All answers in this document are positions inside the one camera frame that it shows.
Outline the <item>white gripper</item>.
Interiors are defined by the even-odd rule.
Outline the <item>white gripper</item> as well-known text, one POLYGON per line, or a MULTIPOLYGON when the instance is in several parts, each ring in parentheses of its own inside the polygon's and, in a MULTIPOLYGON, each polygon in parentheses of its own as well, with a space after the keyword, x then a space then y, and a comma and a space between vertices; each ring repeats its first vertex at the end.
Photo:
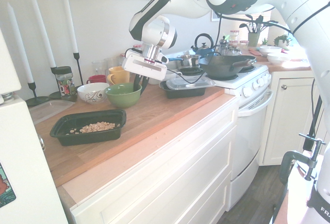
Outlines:
POLYGON ((137 53, 127 53, 125 55, 122 64, 123 69, 136 74, 134 78, 134 91, 139 89, 141 79, 140 94, 144 92, 150 78, 159 81, 165 78, 167 72, 166 64, 169 62, 169 59, 163 56, 163 54, 160 54, 158 59, 159 60, 146 59, 137 53))

